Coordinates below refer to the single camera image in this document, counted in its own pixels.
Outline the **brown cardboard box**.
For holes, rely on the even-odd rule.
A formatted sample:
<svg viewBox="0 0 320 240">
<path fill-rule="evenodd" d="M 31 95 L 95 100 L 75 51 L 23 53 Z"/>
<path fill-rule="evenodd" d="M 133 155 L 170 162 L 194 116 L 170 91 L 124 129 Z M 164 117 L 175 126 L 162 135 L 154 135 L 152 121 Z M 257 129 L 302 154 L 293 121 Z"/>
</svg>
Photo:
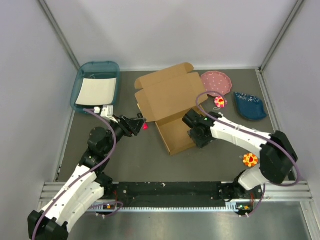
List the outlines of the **brown cardboard box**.
<svg viewBox="0 0 320 240">
<path fill-rule="evenodd" d="M 192 64 L 185 62 L 139 77 L 134 87 L 139 109 L 147 122 L 154 122 L 164 145 L 173 156 L 195 146 L 182 121 L 191 109 L 208 99 Z"/>
</svg>

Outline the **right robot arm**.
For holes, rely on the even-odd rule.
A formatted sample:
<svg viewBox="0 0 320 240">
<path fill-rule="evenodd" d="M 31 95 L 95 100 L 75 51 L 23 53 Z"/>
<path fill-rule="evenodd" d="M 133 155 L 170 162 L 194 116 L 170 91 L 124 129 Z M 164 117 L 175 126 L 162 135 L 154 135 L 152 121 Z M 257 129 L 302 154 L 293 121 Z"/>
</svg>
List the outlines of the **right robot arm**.
<svg viewBox="0 0 320 240">
<path fill-rule="evenodd" d="M 190 128 L 188 135 L 199 149 L 214 140 L 223 140 L 249 151 L 245 156 L 249 168 L 220 191 L 227 200 L 245 198 L 262 184 L 281 185 L 298 161 L 292 144 L 281 131 L 261 132 L 238 125 L 218 113 L 203 116 L 193 109 L 182 121 Z"/>
</svg>

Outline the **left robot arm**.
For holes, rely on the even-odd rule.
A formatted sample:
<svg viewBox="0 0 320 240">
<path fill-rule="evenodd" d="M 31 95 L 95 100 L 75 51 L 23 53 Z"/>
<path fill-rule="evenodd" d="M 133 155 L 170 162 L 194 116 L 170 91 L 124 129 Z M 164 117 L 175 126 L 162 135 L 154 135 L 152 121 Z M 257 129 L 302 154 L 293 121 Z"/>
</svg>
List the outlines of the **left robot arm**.
<svg viewBox="0 0 320 240">
<path fill-rule="evenodd" d="M 31 240 L 66 240 L 87 210 L 100 198 L 109 198 L 114 191 L 113 180 L 104 174 L 117 143 L 123 137 L 137 136 L 146 120 L 112 116 L 105 120 L 107 128 L 90 131 L 87 150 L 73 174 L 52 200 L 27 218 Z"/>
</svg>

